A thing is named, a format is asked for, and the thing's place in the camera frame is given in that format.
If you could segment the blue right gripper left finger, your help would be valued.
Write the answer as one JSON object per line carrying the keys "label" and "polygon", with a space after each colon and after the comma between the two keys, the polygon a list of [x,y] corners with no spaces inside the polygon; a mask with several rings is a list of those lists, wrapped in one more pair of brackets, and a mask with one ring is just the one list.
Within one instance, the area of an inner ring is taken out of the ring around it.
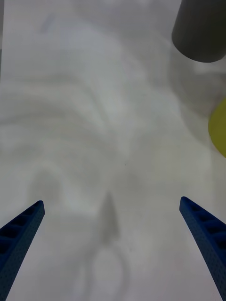
{"label": "blue right gripper left finger", "polygon": [[0,300],[7,299],[44,215],[39,200],[0,229]]}

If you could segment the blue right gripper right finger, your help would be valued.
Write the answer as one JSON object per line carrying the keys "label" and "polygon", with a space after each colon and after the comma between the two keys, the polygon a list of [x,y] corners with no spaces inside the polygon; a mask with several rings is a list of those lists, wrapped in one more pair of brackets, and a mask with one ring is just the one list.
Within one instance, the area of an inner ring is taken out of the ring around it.
{"label": "blue right gripper right finger", "polygon": [[222,300],[226,300],[226,225],[187,197],[179,210],[210,271]]}

